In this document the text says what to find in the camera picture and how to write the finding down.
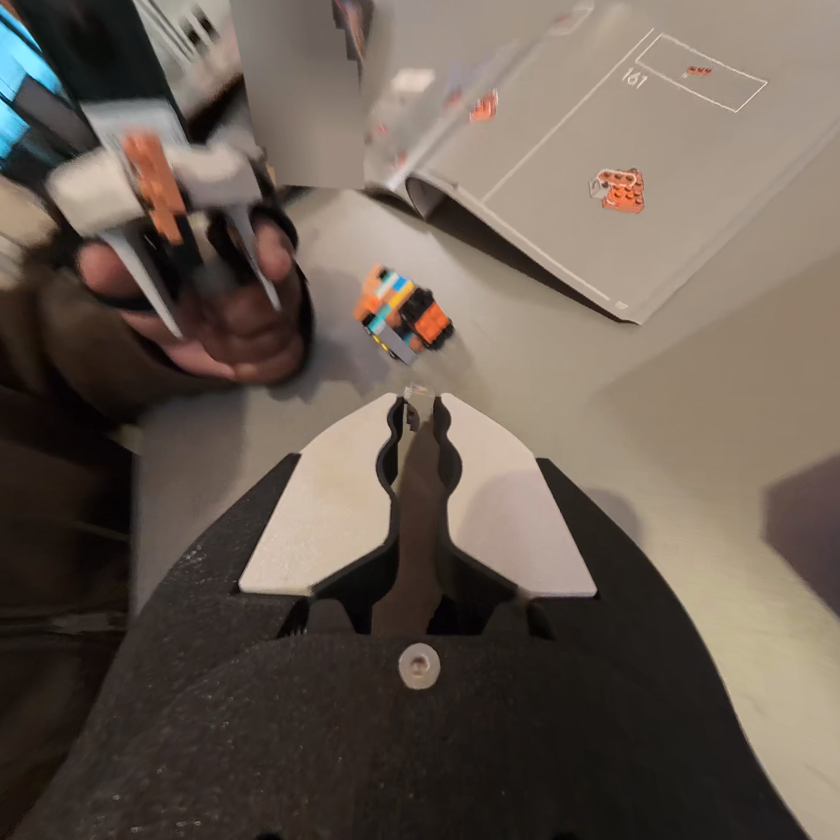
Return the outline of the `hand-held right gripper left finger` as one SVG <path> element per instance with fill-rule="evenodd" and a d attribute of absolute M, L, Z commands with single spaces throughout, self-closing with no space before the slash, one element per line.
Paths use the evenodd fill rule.
<path fill-rule="evenodd" d="M 384 394 L 315 437 L 300 453 L 245 570 L 241 592 L 312 595 L 385 543 L 392 503 L 377 460 L 392 440 L 396 394 Z"/>

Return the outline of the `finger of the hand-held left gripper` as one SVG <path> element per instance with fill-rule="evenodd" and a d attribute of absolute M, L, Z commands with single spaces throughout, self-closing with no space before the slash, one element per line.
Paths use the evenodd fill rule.
<path fill-rule="evenodd" d="M 172 294 L 144 240 L 145 225 L 154 226 L 123 151 L 103 148 L 55 168 L 49 199 L 79 236 L 112 248 L 166 328 L 183 339 Z"/>
<path fill-rule="evenodd" d="M 256 210 L 268 196 L 270 185 L 259 163 L 246 152 L 226 144 L 164 146 L 164 157 L 175 184 L 185 199 L 188 214 L 202 214 L 218 222 L 248 277 L 259 283 L 270 306 L 281 311 L 274 282 L 259 263 L 255 231 Z"/>

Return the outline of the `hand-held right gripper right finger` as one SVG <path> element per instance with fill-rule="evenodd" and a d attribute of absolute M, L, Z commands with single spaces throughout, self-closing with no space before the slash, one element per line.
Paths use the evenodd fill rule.
<path fill-rule="evenodd" d="M 435 404 L 441 455 L 455 456 L 449 541 L 479 572 L 527 599 L 597 593 L 538 460 L 517 436 L 450 393 Z"/>

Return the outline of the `small brick assembly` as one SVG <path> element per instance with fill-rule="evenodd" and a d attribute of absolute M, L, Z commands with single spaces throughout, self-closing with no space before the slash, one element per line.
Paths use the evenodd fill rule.
<path fill-rule="evenodd" d="M 170 245 L 183 245 L 180 223 L 186 221 L 186 205 L 160 138 L 127 133 L 121 145 L 154 228 Z"/>

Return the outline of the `person's left forearm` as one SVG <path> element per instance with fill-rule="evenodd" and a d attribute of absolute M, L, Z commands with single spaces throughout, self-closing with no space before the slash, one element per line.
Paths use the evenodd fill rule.
<path fill-rule="evenodd" d="M 123 424 L 176 397 L 232 387 L 184 372 L 71 273 L 39 262 L 2 289 L 1 356 L 2 413 L 27 406 Z"/>

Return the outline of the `grey desk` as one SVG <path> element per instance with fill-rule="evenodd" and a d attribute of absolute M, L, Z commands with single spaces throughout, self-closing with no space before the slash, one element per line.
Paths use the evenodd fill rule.
<path fill-rule="evenodd" d="M 813 838 L 838 835 L 838 617 L 771 543 L 771 503 L 838 456 L 838 142 L 645 325 L 564 294 L 456 207 L 290 202 L 318 317 L 305 374 L 141 424 L 133 611 L 277 461 L 384 392 L 452 392 L 586 490 L 682 600 L 744 729 Z M 412 366 L 354 317 L 386 266 L 455 327 Z"/>

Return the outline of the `person's left hand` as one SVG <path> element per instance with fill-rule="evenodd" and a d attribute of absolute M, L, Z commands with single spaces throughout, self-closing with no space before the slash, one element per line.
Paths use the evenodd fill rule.
<path fill-rule="evenodd" d="M 260 268 L 280 301 L 274 309 L 259 284 L 217 297 L 184 296 L 182 338 L 152 313 L 119 310 L 122 320 L 190 375 L 239 384 L 276 385 L 301 369 L 308 340 L 301 330 L 305 284 L 287 234 L 266 218 L 255 222 Z"/>

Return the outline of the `multicoloured brick model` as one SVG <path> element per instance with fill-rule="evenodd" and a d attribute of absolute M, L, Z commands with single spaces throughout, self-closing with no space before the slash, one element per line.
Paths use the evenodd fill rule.
<path fill-rule="evenodd" d="M 381 265 L 364 279 L 353 316 L 384 352 L 407 366 L 425 351 L 440 350 L 455 333 L 431 290 Z"/>

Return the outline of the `brown zip jacket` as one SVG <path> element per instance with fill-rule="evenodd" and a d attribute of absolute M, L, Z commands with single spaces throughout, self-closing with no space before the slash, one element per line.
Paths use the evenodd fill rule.
<path fill-rule="evenodd" d="M 2 838 L 65 761 L 128 620 L 132 456 L 89 419 L 2 387 Z"/>

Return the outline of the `grey instruction booklet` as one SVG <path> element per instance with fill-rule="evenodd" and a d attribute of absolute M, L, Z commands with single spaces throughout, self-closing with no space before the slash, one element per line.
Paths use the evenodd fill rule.
<path fill-rule="evenodd" d="M 838 135 L 838 2 L 376 2 L 366 187 L 644 323 Z"/>

